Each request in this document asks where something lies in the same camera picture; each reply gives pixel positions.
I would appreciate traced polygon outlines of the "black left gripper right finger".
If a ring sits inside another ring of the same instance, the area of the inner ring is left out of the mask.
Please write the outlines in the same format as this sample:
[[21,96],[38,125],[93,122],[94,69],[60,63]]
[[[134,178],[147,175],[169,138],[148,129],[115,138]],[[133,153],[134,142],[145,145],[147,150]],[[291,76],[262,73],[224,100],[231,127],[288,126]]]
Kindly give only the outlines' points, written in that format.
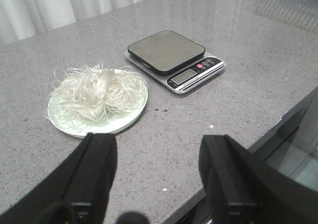
[[228,135],[204,135],[199,172],[215,224],[316,224],[318,193]]

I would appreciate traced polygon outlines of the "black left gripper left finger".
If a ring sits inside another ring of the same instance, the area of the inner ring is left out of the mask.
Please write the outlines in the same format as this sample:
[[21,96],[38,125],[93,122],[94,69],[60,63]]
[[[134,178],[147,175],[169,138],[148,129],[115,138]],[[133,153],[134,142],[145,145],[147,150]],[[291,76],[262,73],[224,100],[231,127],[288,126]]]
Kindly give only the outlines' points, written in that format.
[[43,181],[0,216],[2,224],[101,224],[117,168],[114,134],[89,133]]

